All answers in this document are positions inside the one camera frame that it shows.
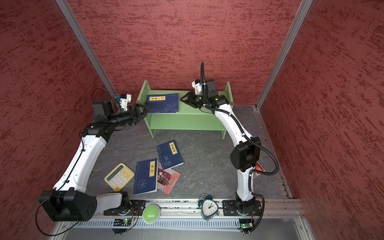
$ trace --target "green dome button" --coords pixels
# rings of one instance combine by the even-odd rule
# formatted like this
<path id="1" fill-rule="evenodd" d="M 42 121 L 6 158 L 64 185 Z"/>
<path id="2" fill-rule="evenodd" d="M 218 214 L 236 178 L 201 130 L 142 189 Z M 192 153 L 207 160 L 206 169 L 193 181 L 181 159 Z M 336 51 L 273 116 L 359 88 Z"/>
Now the green dome button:
<path id="1" fill-rule="evenodd" d="M 153 224 L 157 222 L 160 217 L 160 208 L 156 204 L 151 204 L 143 211 L 143 219 L 147 224 Z"/>

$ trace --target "red packet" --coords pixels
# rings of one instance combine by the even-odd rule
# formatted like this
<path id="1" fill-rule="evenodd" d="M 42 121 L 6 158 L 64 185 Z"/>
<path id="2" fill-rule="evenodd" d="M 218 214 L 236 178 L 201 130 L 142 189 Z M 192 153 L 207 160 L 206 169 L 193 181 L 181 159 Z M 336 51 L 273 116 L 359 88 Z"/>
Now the red packet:
<path id="1" fill-rule="evenodd" d="M 264 168 L 259 164 L 259 162 L 257 162 L 255 169 L 265 172 Z"/>

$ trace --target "calculator screen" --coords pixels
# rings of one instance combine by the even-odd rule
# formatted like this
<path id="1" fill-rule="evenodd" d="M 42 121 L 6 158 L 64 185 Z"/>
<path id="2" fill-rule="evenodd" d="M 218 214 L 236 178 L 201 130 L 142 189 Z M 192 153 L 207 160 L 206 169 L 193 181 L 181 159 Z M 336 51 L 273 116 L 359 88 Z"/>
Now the calculator screen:
<path id="1" fill-rule="evenodd" d="M 116 170 L 107 177 L 107 180 L 110 181 L 123 167 L 123 165 L 120 165 L 118 168 L 116 168 Z"/>

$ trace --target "yellow title label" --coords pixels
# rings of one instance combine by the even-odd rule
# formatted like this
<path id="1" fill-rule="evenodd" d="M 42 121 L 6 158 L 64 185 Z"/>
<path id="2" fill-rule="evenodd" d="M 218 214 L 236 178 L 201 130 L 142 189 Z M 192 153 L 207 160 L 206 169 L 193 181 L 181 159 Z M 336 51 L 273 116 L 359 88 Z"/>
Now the yellow title label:
<path id="1" fill-rule="evenodd" d="M 172 151 L 172 154 L 175 155 L 177 153 L 177 150 L 176 150 L 176 147 L 175 147 L 175 144 L 173 142 L 171 142 L 169 144 L 170 146 L 170 150 Z"/>
<path id="2" fill-rule="evenodd" d="M 149 176 L 150 176 L 150 177 L 155 176 L 155 162 L 156 162 L 156 161 L 152 161 L 152 162 L 149 163 L 149 165 L 151 166 L 151 167 L 149 168 Z"/>
<path id="3" fill-rule="evenodd" d="M 165 99 L 165 96 L 149 97 L 150 101 L 164 101 Z"/>

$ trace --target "green button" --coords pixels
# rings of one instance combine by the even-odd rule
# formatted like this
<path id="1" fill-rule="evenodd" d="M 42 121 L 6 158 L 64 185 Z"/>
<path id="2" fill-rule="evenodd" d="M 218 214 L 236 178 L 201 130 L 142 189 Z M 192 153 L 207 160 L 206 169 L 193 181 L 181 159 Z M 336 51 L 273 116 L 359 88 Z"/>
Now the green button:
<path id="1" fill-rule="evenodd" d="M 153 222 L 154 220 L 156 220 L 158 215 L 159 209 L 154 204 L 149 205 L 143 211 L 143 218 L 147 222 Z"/>

